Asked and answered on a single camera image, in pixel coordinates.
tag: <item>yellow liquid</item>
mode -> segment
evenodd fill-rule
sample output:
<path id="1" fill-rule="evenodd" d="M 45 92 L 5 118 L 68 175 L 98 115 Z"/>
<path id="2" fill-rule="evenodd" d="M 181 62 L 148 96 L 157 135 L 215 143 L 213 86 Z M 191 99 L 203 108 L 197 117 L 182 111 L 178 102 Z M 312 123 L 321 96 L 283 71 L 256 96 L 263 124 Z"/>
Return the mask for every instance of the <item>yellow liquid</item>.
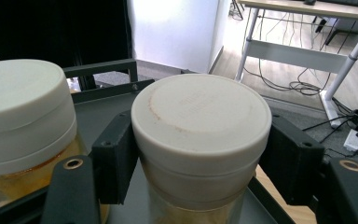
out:
<path id="1" fill-rule="evenodd" d="M 58 155 L 31 169 L 10 175 L 0 175 L 0 207 L 14 202 L 50 182 L 54 166 L 68 157 L 85 155 L 86 151 L 79 135 Z"/>

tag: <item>desk leg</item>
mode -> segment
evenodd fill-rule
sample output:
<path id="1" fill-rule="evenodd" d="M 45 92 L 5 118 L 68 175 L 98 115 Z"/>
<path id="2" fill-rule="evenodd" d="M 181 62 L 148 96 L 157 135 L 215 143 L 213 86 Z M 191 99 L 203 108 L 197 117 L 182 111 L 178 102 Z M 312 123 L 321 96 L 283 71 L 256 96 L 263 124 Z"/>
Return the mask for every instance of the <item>desk leg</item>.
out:
<path id="1" fill-rule="evenodd" d="M 252 35 L 253 35 L 253 31 L 255 29 L 255 22 L 257 21 L 258 11 L 259 11 L 259 9 L 256 8 L 254 15 L 252 17 L 252 23 L 251 23 L 251 27 L 249 29 L 248 36 L 246 37 L 245 48 L 243 49 L 240 67 L 238 68 L 237 75 L 235 76 L 235 80 L 238 82 L 242 82 L 243 67 L 245 66 L 246 57 L 248 56 L 249 45 L 252 42 Z"/>
<path id="2" fill-rule="evenodd" d="M 344 80 L 345 76 L 350 72 L 351 68 L 353 67 L 354 63 L 356 62 L 358 57 L 358 43 L 354 47 L 353 51 L 348 55 L 347 61 L 344 63 L 342 68 L 339 70 L 336 78 L 331 83 L 330 87 L 327 91 L 322 91 L 320 93 L 322 103 L 324 104 L 324 110 L 326 111 L 327 117 L 329 119 L 336 119 L 338 117 L 337 111 L 333 106 L 333 95 L 336 93 L 339 85 L 341 85 L 342 81 Z M 341 122 L 336 119 L 330 122 L 332 128 L 338 127 Z"/>

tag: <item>black panel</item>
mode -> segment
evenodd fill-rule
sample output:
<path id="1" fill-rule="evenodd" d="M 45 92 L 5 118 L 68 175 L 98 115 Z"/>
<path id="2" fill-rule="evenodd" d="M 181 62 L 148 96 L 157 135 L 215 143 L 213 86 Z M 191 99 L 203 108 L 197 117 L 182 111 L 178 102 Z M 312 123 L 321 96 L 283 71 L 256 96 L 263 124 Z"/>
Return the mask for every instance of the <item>black panel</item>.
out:
<path id="1" fill-rule="evenodd" d="M 274 115 L 260 166 L 286 203 L 308 205 L 324 147 L 288 120 Z"/>
<path id="2" fill-rule="evenodd" d="M 131 58 L 126 0 L 0 0 L 0 60 L 68 67 Z"/>

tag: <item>gray tray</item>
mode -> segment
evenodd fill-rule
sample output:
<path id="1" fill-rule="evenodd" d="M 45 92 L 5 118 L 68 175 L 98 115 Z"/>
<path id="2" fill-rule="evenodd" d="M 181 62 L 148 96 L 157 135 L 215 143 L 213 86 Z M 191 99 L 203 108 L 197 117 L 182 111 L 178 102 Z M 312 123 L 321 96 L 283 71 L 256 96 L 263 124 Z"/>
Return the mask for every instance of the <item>gray tray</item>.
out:
<path id="1" fill-rule="evenodd" d="M 137 93 L 152 81 L 82 92 L 74 95 L 78 130 L 88 151 L 103 129 L 117 115 L 131 109 Z M 107 223 L 137 224 L 148 221 L 148 192 L 145 175 L 138 162 L 124 205 L 111 205 Z M 245 192 L 241 223 L 293 223 L 256 179 Z"/>

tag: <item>white wall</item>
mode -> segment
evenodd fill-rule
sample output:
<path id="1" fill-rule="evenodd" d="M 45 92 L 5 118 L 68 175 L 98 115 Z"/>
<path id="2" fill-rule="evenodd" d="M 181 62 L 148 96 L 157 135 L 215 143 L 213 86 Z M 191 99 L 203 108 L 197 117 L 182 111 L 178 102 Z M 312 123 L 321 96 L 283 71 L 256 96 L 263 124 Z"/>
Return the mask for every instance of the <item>white wall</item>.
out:
<path id="1" fill-rule="evenodd" d="M 134 58 L 208 73 L 228 15 L 228 0 L 128 0 Z"/>

